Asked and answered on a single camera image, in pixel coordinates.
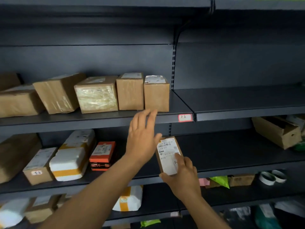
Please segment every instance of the hand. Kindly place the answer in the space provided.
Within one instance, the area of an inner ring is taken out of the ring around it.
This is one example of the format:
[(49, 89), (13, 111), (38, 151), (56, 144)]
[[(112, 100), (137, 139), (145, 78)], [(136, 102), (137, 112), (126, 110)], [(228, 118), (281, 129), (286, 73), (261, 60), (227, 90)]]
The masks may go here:
[(126, 145), (125, 154), (141, 162), (142, 165), (151, 159), (162, 137), (162, 134), (157, 133), (155, 135), (154, 133), (157, 110), (150, 113), (145, 126), (146, 117), (149, 113), (150, 110), (144, 110), (134, 116), (129, 125)]
[(178, 163), (178, 172), (174, 176), (161, 173), (159, 176), (169, 185), (173, 194), (183, 203), (192, 197), (201, 198), (201, 190), (197, 169), (193, 166), (191, 159), (175, 154)]

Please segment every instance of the white tape roll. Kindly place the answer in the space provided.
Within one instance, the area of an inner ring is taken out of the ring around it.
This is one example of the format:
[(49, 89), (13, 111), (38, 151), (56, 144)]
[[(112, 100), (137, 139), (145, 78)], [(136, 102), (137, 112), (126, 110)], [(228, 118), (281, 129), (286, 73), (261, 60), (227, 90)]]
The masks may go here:
[(284, 183), (285, 181), (287, 181), (287, 176), (281, 171), (272, 170), (271, 173), (274, 175), (276, 182)]
[(268, 186), (272, 186), (275, 183), (275, 176), (269, 172), (261, 172), (259, 179)]

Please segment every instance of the packing tape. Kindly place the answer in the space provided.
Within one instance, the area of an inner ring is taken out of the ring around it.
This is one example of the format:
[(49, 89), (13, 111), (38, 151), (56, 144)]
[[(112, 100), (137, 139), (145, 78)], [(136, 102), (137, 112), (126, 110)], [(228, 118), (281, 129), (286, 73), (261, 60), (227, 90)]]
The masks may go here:
[(269, 172), (261, 172), (259, 179), (268, 186), (272, 186), (275, 183), (275, 176)]
[(284, 183), (285, 181), (287, 181), (286, 174), (282, 173), (281, 171), (279, 171), (279, 170), (272, 170), (271, 173), (274, 175), (276, 182)]

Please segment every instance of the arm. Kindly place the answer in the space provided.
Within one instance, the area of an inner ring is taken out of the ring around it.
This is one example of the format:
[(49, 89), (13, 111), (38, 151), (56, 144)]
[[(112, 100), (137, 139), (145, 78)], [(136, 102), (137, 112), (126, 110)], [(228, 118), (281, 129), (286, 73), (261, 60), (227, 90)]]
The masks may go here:
[(137, 113), (129, 126), (125, 155), (108, 171), (48, 217), (39, 229), (100, 229), (120, 194), (140, 168), (153, 156), (161, 138), (154, 136), (157, 111)]
[(201, 196), (197, 169), (192, 161), (175, 154), (178, 163), (178, 173), (171, 177), (161, 173), (160, 177), (167, 183), (175, 196), (189, 210), (199, 229), (230, 229)]

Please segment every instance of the orange box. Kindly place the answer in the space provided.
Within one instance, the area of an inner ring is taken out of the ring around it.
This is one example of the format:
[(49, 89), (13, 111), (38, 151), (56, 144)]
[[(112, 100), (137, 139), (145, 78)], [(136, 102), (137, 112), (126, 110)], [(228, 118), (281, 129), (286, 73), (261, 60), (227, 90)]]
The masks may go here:
[(111, 166), (111, 157), (115, 148), (115, 141), (99, 142), (91, 154), (89, 161), (92, 170), (106, 171)]

